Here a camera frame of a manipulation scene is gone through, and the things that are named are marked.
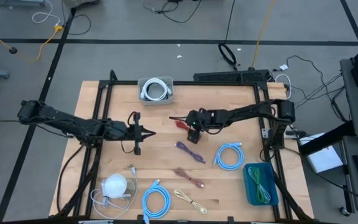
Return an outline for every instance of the gray floor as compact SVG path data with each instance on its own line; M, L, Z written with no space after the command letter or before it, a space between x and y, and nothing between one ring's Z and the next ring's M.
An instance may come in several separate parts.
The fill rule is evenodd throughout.
M53 13L62 18L60 1L51 1ZM165 2L150 0L157 8ZM255 40L269 0L237 1L233 14L230 40ZM77 11L92 20L92 29L85 35L69 35L69 39L223 39L230 13L229 0L204 0L192 20L186 24L173 23L162 15L152 14L142 7L143 1L101 0L101 4ZM358 25L358 0L347 0ZM185 0L172 17L184 19L196 6ZM0 36L3 38L47 39L56 23L49 18L43 24L34 24L31 15L45 11L37 6L0 7ZM71 31L80 32L87 21L74 21ZM340 1L277 1L266 26L263 40L304 41L357 41ZM11 44L24 55L35 57L40 44ZM253 45L233 45L240 69L246 70L252 61ZM23 61L0 45L0 68L9 70L11 78L0 79L0 119L15 119L21 100L38 99L57 44L47 45L42 60L37 63ZM260 46L256 68L277 68L285 59L297 54L314 61L324 73L324 81L339 73L339 60L355 56L358 47L346 46ZM197 72L230 70L221 58L216 45L196 44L65 44L57 65L46 103L74 112L78 92L83 80L107 79L114 69L121 80L169 75L176 80L192 80ZM293 86L310 93L320 86L319 74L306 62L290 60L285 72ZM340 78L329 86L337 89ZM302 99L295 90L291 100ZM345 94L338 99L348 116ZM329 100L321 97L299 107L295 125L310 134L329 131L341 122L331 110ZM20 151L27 128L16 123L0 123L0 201ZM37 129L17 182L4 221L46 217L49 212L58 171L66 141ZM326 222L358 223L358 213L346 218L337 212L344 205L342 191L313 174L305 173L316 218ZM344 182L341 169L324 173L337 183Z

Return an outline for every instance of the wooden table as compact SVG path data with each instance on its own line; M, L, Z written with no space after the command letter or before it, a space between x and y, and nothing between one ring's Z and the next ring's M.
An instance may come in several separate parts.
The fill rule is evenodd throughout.
M271 99L285 98L282 83L269 83L268 87ZM82 118L92 117L97 91L98 82L83 82L75 116ZM155 179L160 179L160 184L167 188L172 196L170 211L162 220L227 221L227 217L233 216L235 221L274 221L273 211L270 206L255 207L247 202L242 168L227 171L222 170L218 165L213 166L216 151L225 142L240 141L243 143L242 149L245 154L243 165L261 162L259 152L262 149L262 140L258 119L254 118L233 123L218 135L212 136L203 133L198 144L192 144L187 141L186 131L177 128L175 123L168 119L169 116L186 116L190 110L197 110L200 107L232 110L254 103L254 90L249 86L175 86L174 103L160 106L142 106L137 98L137 86L114 85L108 117L113 120L126 121L132 111L138 111L141 113L139 123L144 125L145 128L157 132L157 135L146 139L140 144L142 149L141 156L123 153L120 142L105 141L96 188L100 189L100 182L116 172L125 177L133 178L129 165L134 164L139 180L138 194L132 207L120 219L134 220L137 215L142 214L141 200L144 192ZM207 164L196 162L190 155L176 148L174 144L177 141L184 142L195 153L201 154ZM285 145L290 149L298 150L295 141L286 140ZM133 142L125 142L124 147L127 151L132 150ZM79 144L76 139L68 140L62 165L78 148ZM61 206L78 187L84 153L85 150L82 150L69 163L63 175ZM299 156L290 151L282 151L281 155L288 191L306 214L313 217L308 188ZM233 164L237 161L237 154L234 151L226 150L223 153L223 160L228 164ZM175 175L172 169L177 167L184 168L194 178L203 179L206 185L205 188L198 189L188 180ZM208 213L202 215L191 204L177 198L173 194L173 190L176 188L182 189L194 201L204 205L208 209ZM281 217L285 217L281 194L278 190L277 192L279 193L280 214ZM85 190L80 214L84 213L87 198L88 190ZM152 194L147 204L150 210L155 212L162 207L163 198L159 194ZM100 208L99 210L110 217L122 212L122 210L112 207L108 209ZM50 214L55 214L56 212L55 194ZM92 211L91 218L101 218L101 216Z

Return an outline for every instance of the black desk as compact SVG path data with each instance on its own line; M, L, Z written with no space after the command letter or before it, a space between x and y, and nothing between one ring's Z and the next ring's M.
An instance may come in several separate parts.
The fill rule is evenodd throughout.
M346 174L346 184L347 188L354 193L358 194L358 171L356 163L354 162L352 156L358 155L358 138L345 136L343 138L343 149L342 154L344 154L343 163L347 167ZM350 212L353 207L358 211L358 197L352 195L345 196L350 199L350 204L346 205L347 210Z
M352 120L345 122L334 130L318 137L302 146L299 150L302 155L307 156L322 148L341 141L344 136L358 136L358 87L353 79L351 60L341 60L342 76L345 83L347 102L349 103Z

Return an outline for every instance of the red object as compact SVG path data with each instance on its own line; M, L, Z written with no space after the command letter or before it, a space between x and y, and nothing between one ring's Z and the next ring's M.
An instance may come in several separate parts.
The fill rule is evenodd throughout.
M186 131L189 130L189 127L188 127L184 122L182 122L182 121L175 121L175 123L177 124L177 127L178 127L178 128L182 128L182 129L184 129L184 130L186 130Z

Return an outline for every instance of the purple cable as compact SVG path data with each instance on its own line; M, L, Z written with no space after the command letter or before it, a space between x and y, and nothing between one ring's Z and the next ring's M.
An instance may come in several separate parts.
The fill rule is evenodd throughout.
M192 152L189 148L187 148L187 146L185 146L185 144L183 142L177 142L175 144L176 147L178 147L179 149L184 150L185 152L189 153L191 156L193 156L193 158L198 161L198 162L202 162L203 164L206 164L206 162L204 161L203 157L195 154L194 152Z

